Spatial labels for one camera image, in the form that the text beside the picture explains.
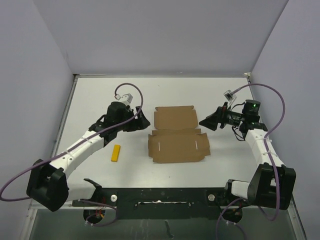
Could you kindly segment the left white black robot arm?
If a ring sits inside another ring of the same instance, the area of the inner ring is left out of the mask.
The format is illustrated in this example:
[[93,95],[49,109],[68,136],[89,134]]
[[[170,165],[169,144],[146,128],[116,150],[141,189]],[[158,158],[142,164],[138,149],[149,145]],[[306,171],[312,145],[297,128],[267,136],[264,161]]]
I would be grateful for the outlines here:
[[80,183],[68,183],[76,168],[95,152],[107,146],[118,132],[135,132],[148,128],[150,122],[142,108],[114,101],[106,114],[92,124],[85,134],[49,163],[39,159],[33,164],[26,194],[52,212],[65,202],[85,200],[95,206],[102,199],[101,186],[89,178]]

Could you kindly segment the brown cardboard box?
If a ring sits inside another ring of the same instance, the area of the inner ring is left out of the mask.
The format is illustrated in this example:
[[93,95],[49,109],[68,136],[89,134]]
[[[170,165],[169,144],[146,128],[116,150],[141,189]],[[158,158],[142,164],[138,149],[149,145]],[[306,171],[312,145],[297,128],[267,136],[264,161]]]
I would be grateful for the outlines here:
[[148,156],[158,164],[202,161],[211,151],[208,136],[198,125],[193,105],[156,107]]

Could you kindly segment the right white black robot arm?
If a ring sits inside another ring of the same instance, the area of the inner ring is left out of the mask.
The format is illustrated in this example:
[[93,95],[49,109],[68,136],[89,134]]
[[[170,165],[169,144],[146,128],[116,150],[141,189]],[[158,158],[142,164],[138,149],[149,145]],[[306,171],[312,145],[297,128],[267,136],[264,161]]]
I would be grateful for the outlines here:
[[238,113],[225,102],[201,120],[199,125],[212,131],[227,125],[239,128],[255,158],[257,169],[251,181],[228,180],[222,192],[226,203],[232,205],[242,198],[254,206],[287,210],[293,195],[296,172],[285,166],[266,136],[268,129],[260,122],[260,105],[259,101],[247,99]]

